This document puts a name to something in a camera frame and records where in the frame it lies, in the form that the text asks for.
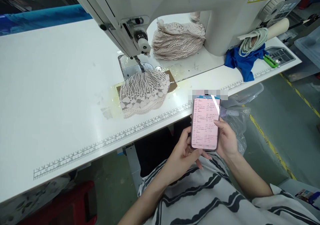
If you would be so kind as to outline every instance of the cardboard piece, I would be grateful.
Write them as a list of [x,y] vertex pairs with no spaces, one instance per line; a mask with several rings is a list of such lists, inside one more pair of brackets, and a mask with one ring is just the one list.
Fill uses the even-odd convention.
[[[168,74],[169,78],[170,78],[170,87],[168,90],[168,93],[169,93],[169,92],[174,91],[178,85],[176,84],[176,81],[174,80],[173,75],[171,74],[170,70],[165,71],[164,73]],[[121,86],[117,86],[118,95],[120,94],[120,89],[121,89]]]

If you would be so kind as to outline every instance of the blue fabric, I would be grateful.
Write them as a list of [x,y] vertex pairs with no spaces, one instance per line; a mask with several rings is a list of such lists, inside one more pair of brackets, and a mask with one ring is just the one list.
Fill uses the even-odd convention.
[[0,36],[92,19],[81,5],[0,15]]
[[246,57],[240,56],[239,47],[235,47],[228,51],[224,65],[230,68],[236,68],[236,67],[240,68],[243,76],[243,81],[245,82],[253,81],[254,77],[251,72],[251,69],[253,68],[254,62],[258,58],[263,59],[264,55],[269,54],[267,51],[265,51],[264,49],[265,47],[266,45],[263,44],[262,47],[251,52]]

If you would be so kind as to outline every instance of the mobile phone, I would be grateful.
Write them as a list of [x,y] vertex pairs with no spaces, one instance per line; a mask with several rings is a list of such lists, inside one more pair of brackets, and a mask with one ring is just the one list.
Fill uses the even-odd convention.
[[220,120],[221,100],[202,95],[193,100],[191,147],[215,151],[218,148],[218,130],[213,120]]

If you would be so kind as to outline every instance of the red chair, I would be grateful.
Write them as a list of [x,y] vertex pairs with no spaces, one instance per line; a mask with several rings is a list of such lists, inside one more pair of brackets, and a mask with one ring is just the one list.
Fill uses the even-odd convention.
[[59,194],[48,206],[27,217],[19,225],[94,225],[97,215],[89,217],[88,192],[93,181],[84,182],[67,193]]

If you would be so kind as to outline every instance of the ruler markings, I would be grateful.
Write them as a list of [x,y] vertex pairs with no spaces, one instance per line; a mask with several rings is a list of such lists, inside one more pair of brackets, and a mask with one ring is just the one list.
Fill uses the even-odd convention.
[[[274,68],[268,68],[266,70],[263,70],[259,73],[254,74],[254,78],[258,78],[270,71],[274,70]],[[238,80],[232,84],[229,84],[227,86],[224,86],[221,88],[221,90],[234,90],[235,88],[243,85],[245,82],[243,80]],[[104,140],[101,140],[99,142],[96,142],[92,145],[86,146],[84,148],[81,148],[79,150],[74,151],[73,153],[69,153],[59,159],[54,160],[53,162],[47,163],[43,166],[40,166],[33,170],[33,180],[36,180],[40,177],[43,177],[45,175],[48,175],[51,172],[54,172],[62,167],[65,167],[67,165],[70,165],[71,163],[78,161],[88,155],[91,155],[103,148],[109,147],[113,144],[116,144],[119,141],[122,141],[128,137],[131,137],[133,135],[136,135],[142,131],[145,131],[146,129],[153,127],[155,125],[158,125],[172,117],[175,117],[187,110],[192,110],[192,103],[185,103],[181,106],[178,106],[176,108],[173,108],[167,112],[162,113],[161,115],[158,115],[156,117],[150,118],[142,123],[139,123],[135,126],[132,126],[126,130],[123,130],[119,133],[113,134]]]

